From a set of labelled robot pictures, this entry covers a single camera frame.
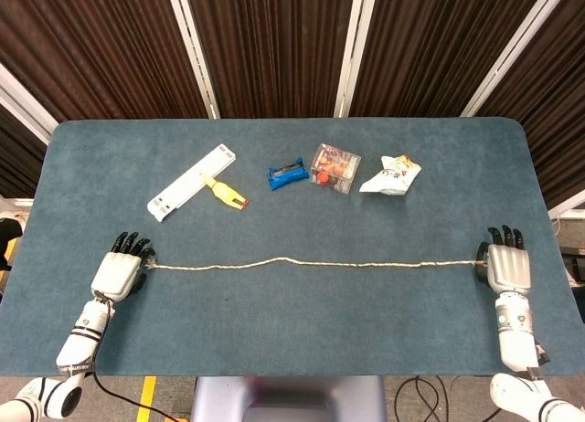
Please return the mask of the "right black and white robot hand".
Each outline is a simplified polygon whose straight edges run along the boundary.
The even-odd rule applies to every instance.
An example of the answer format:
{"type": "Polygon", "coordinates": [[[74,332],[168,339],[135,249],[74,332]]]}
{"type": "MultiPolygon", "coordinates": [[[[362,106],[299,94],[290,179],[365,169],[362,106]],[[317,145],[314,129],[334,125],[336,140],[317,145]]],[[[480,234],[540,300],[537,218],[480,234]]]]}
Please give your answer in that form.
{"type": "Polygon", "coordinates": [[[483,241],[476,253],[475,276],[495,293],[526,296],[531,289],[529,256],[522,232],[502,225],[489,227],[492,242],[483,241]]]}

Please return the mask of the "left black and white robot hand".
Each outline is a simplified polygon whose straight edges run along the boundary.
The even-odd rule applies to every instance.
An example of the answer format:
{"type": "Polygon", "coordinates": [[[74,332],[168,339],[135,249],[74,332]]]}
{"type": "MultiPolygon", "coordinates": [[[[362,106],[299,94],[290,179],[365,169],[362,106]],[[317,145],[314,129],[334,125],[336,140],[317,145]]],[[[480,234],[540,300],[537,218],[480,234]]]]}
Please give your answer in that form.
{"type": "Polygon", "coordinates": [[[124,300],[139,284],[139,273],[147,262],[155,256],[147,237],[138,239],[139,233],[122,232],[105,254],[90,285],[91,293],[96,296],[119,302],[124,300]]]}

